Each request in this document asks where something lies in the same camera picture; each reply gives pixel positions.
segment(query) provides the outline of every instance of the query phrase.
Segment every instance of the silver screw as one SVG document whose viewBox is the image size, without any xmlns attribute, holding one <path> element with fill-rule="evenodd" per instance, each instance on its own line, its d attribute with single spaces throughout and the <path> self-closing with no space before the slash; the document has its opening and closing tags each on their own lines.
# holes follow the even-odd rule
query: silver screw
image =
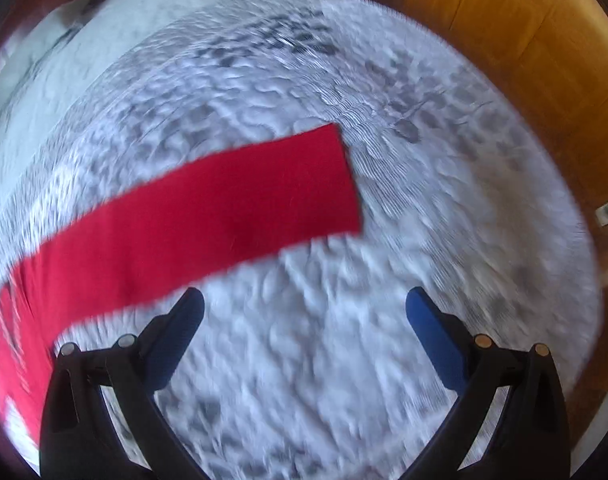
<svg viewBox="0 0 608 480">
<path fill-rule="evenodd" d="M 491 348 L 493 340 L 486 334 L 478 334 L 475 336 L 475 344 L 480 348 Z"/>
<path fill-rule="evenodd" d="M 120 348 L 128 348 L 135 344 L 135 336 L 133 334 L 124 334 L 117 340 L 117 346 Z"/>
<path fill-rule="evenodd" d="M 75 351 L 74 343 L 64 343 L 62 348 L 60 348 L 60 354 L 62 355 L 71 355 Z"/>
<path fill-rule="evenodd" d="M 537 343 L 535 345 L 535 352 L 542 357 L 546 357 L 548 354 L 550 354 L 548 346 L 546 346 L 544 343 Z"/>
</svg>

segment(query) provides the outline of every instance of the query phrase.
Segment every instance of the patterned bedspread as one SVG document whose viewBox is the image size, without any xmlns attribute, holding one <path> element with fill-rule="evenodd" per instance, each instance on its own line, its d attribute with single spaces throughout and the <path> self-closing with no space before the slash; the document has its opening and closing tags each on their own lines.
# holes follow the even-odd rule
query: patterned bedspread
<svg viewBox="0 0 608 480">
<path fill-rule="evenodd" d="M 501 345 L 546 342 L 566 392 L 596 337 L 590 241 L 527 125 L 440 38 L 365 0 L 225 0 L 125 54 L 1 205 L 0 286 L 46 238 L 142 182 L 330 122 L 348 150 L 362 234 L 195 283 L 206 318 L 156 399 L 216 480 L 399 475 L 454 400 L 405 321 L 412 286 Z M 112 344 L 182 291 L 72 326 L 59 344 Z M 16 414 L 8 430 L 35 462 L 21 426 Z"/>
</svg>

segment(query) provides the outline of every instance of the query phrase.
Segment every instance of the white pillow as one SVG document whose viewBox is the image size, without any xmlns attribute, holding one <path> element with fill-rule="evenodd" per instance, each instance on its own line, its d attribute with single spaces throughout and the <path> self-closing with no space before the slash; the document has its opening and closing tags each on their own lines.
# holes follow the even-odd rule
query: white pillow
<svg viewBox="0 0 608 480">
<path fill-rule="evenodd" d="M 73 0 L 53 10 L 26 36 L 0 71 L 0 112 L 18 83 L 72 28 L 90 0 Z"/>
</svg>

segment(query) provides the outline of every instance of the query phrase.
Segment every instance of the red object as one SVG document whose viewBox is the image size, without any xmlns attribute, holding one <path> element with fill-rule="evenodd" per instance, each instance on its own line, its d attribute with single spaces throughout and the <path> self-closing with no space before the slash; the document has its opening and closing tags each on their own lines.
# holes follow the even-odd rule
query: red object
<svg viewBox="0 0 608 480">
<path fill-rule="evenodd" d="M 0 294 L 6 327 L 17 309 L 24 359 L 0 326 L 2 413 L 12 397 L 37 442 L 52 345 L 72 324 L 293 244 L 357 233 L 359 210 L 332 124 L 208 156 L 98 207 L 15 266 L 14 294 Z"/>
</svg>

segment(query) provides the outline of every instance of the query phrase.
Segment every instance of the red fabric strip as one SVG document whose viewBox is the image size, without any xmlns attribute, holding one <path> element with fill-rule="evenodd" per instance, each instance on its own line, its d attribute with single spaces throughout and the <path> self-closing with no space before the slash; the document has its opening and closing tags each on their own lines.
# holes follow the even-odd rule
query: red fabric strip
<svg viewBox="0 0 608 480">
<path fill-rule="evenodd" d="M 49 350 L 72 324 L 293 244 L 359 230 L 358 199 L 332 124 L 208 156 L 115 198 L 15 267 L 20 294 L 15 302 L 1 297 L 0 311 L 10 319 L 14 303 L 19 310 L 24 367 L 15 369 L 28 390 L 0 367 L 0 407 L 11 396 L 37 441 Z M 6 367 L 11 347 L 2 336 Z"/>
</svg>

